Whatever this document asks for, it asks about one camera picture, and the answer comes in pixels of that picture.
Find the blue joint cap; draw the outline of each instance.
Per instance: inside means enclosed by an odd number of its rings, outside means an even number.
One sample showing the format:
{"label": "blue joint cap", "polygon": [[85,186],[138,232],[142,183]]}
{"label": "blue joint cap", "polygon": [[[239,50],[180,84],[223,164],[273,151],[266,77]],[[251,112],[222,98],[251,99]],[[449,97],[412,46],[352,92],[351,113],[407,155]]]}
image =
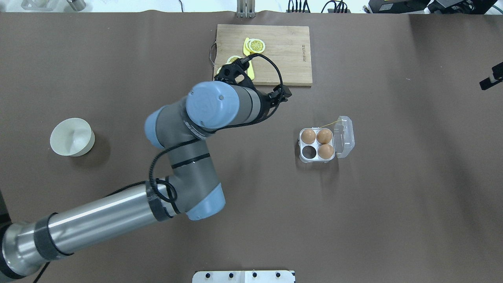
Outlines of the blue joint cap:
{"label": "blue joint cap", "polygon": [[214,215],[225,206],[222,183],[219,183],[202,201],[187,212],[190,220],[196,221]]}
{"label": "blue joint cap", "polygon": [[150,114],[145,121],[145,135],[147,139],[158,149],[163,149],[164,147],[160,144],[157,139],[157,132],[155,131],[155,125],[157,124],[157,118],[159,117],[159,113],[166,107],[167,105],[162,106],[156,112]]}
{"label": "blue joint cap", "polygon": [[187,114],[198,126],[218,129],[229,125],[239,110],[236,90],[224,82],[202,82],[192,88],[186,101]]}

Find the white bowl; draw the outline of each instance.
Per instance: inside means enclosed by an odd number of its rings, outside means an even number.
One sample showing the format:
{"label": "white bowl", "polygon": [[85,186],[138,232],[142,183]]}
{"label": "white bowl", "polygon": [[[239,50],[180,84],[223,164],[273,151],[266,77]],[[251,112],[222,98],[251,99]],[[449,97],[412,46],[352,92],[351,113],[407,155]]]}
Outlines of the white bowl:
{"label": "white bowl", "polygon": [[91,150],[95,136],[91,126],[80,118],[59,123],[51,134],[51,148],[63,156],[81,156]]}

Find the yellow string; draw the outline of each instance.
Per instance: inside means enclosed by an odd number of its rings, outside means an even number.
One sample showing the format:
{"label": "yellow string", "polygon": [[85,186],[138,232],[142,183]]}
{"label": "yellow string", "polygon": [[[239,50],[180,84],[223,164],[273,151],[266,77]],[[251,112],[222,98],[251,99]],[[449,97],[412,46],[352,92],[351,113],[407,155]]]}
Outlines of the yellow string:
{"label": "yellow string", "polygon": [[324,125],[324,126],[321,126],[320,128],[324,128],[324,127],[326,127],[326,126],[333,125],[333,124],[335,124],[335,123],[337,123],[337,122],[340,122],[340,121],[342,121],[342,120],[337,120],[337,121],[334,121],[334,122],[332,122],[332,123],[330,123],[330,124],[326,124],[326,125]]}

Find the brown table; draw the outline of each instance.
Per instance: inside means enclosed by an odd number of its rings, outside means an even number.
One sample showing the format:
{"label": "brown table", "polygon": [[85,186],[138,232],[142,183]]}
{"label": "brown table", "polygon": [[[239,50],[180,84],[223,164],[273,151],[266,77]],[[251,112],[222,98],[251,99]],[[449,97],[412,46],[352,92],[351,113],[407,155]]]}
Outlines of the brown table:
{"label": "brown table", "polygon": [[[80,251],[40,282],[254,268],[295,270],[298,282],[501,281],[503,86],[478,85],[502,60],[501,16],[0,13],[0,180],[13,220],[144,180],[158,152],[144,120],[211,80],[219,23],[310,26],[313,87],[208,140],[223,211]],[[301,163],[298,131],[339,115],[353,120],[355,149]],[[49,146],[69,117],[96,133],[82,157]],[[156,175],[168,173],[164,160]]]}

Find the yellow knife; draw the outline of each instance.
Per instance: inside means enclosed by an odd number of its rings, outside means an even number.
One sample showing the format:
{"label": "yellow knife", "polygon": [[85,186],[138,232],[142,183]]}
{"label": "yellow knife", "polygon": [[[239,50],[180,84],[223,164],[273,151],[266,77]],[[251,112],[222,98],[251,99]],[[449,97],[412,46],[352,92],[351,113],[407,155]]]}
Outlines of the yellow knife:
{"label": "yellow knife", "polygon": [[[244,44],[243,44],[243,54],[245,56],[249,56],[250,55],[250,51],[248,51],[248,49],[246,48],[246,44],[248,43],[249,41],[249,37],[247,37],[245,40],[244,40]],[[252,62],[251,61],[248,61],[248,63],[250,63],[250,67],[248,68],[248,77],[250,77],[251,80],[255,79],[255,73],[253,72],[253,66],[252,66]]]}

